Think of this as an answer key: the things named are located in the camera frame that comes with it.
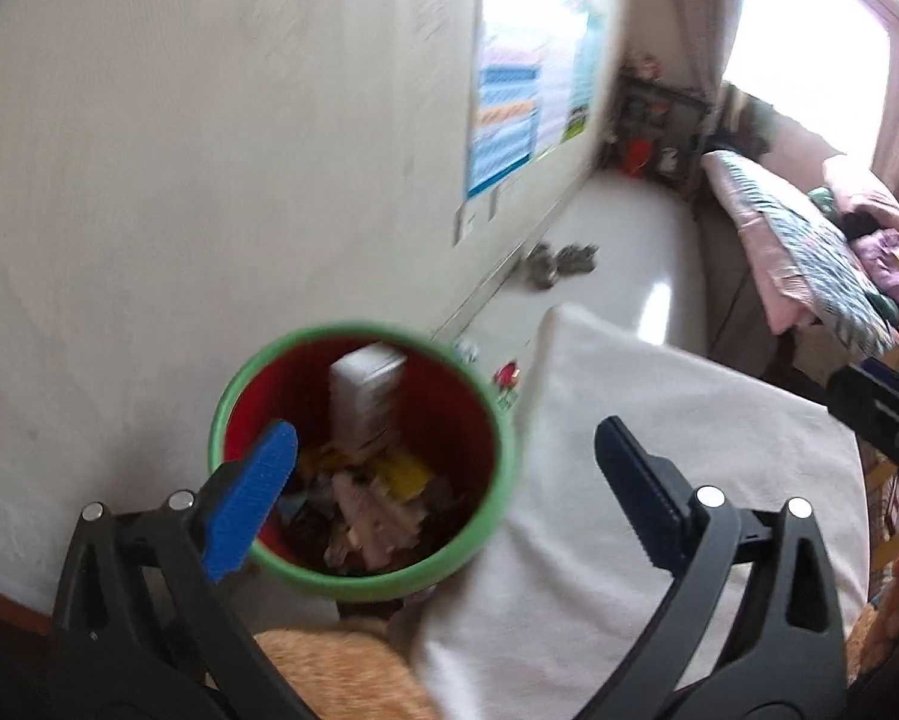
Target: baseboard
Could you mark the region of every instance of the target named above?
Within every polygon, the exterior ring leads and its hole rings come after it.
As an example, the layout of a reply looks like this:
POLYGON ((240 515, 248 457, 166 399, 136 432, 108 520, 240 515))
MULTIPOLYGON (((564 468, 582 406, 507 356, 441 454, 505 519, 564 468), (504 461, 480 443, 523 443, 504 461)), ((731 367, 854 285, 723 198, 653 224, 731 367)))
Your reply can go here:
POLYGON ((480 285, 472 291, 472 294, 463 301, 463 304, 453 312, 453 315, 443 323, 435 333, 433 333, 433 341, 437 343, 452 343, 453 340, 462 333, 470 322, 472 322, 477 314, 482 310, 490 298, 496 294, 504 285, 504 281, 518 268, 523 256, 529 252, 530 248, 537 245, 539 240, 546 234, 549 227, 552 226, 553 220, 559 215, 566 204, 576 196, 587 179, 592 175, 591 170, 584 170, 580 175, 571 181, 563 194, 557 197, 552 206, 549 207, 547 213, 544 214, 542 220, 532 229, 518 245, 502 259, 489 275, 480 282, 480 285))

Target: trash can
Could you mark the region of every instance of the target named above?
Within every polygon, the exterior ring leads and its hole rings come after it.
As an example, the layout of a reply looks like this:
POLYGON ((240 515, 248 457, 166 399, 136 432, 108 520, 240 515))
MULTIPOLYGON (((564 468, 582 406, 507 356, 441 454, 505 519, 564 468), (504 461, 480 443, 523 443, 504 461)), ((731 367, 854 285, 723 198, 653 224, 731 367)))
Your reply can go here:
POLYGON ((445 476, 462 497, 467 519, 442 549, 391 573, 347 577, 323 573, 293 554, 270 514, 250 555, 297 589, 338 601, 401 598, 456 572, 475 555, 505 514, 517 477, 508 418, 489 386, 429 338, 364 322, 290 333, 254 354, 223 392, 209 433, 209 472, 241 459, 272 419, 293 423, 301 447, 329 440, 329 367, 369 343, 406 355, 395 403, 400 440, 445 476))

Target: floor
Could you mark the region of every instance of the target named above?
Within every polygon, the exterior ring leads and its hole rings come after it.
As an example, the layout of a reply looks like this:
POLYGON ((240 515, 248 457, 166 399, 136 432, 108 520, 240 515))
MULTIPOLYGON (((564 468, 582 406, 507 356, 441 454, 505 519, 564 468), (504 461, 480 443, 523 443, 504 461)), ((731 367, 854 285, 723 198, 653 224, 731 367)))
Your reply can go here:
POLYGON ((696 225, 676 194, 617 172, 600 172, 557 218, 544 240, 597 244, 597 269, 551 290, 529 283, 521 266, 464 332, 480 348, 487 375, 533 357, 536 328, 552 306, 578 303, 650 343, 706 353, 706 307, 696 225))

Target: silver screw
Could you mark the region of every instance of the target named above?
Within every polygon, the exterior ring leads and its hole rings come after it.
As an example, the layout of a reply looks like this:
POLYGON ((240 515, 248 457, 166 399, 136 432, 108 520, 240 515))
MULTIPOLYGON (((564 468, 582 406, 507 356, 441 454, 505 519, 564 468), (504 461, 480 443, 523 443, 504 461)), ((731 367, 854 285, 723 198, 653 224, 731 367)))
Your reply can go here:
POLYGON ((720 488, 699 488, 696 490, 696 500, 708 509, 719 509, 726 503, 726 496, 720 488))
POLYGON ((83 506, 83 519, 85 519, 86 522, 96 522, 96 520, 102 516, 103 504, 88 503, 86 506, 83 506))
POLYGON ((813 513, 810 501, 805 498, 790 498, 787 503, 787 509, 789 509, 790 514, 800 519, 806 519, 813 513))
POLYGON ((189 490, 176 490, 176 493, 169 496, 169 500, 166 503, 169 504, 169 508, 173 509, 174 512, 184 512, 193 505, 195 500, 196 498, 193 497, 193 493, 189 490))

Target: green rim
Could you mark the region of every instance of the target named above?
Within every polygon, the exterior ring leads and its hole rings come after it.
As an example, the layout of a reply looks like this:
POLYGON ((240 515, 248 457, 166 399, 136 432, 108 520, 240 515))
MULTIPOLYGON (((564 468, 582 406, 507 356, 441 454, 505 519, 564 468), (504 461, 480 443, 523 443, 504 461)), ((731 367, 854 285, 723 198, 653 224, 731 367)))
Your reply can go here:
POLYGON ((431 357, 458 375, 477 396, 486 414, 489 415, 494 433, 496 467, 490 479, 480 507, 466 527, 456 538, 439 552, 420 560, 408 568, 375 577, 333 577, 293 565, 271 552, 258 539, 250 547, 250 556, 290 584, 308 592, 326 596, 338 601, 370 602, 400 598, 404 595, 433 586, 464 565, 491 536, 506 512, 506 505, 513 493, 517 478, 517 460, 514 449, 513 430, 509 420, 501 413, 496 399, 488 385, 461 365, 450 352, 430 341, 429 338, 395 329, 384 324, 371 322, 339 322, 318 327, 310 327, 279 338, 269 346, 256 352, 239 372, 232 377, 209 430, 209 473, 213 473, 223 462, 223 437, 230 414, 243 389, 254 377, 283 353, 303 343, 338 336, 366 336, 367 340, 393 341, 414 351, 431 357))

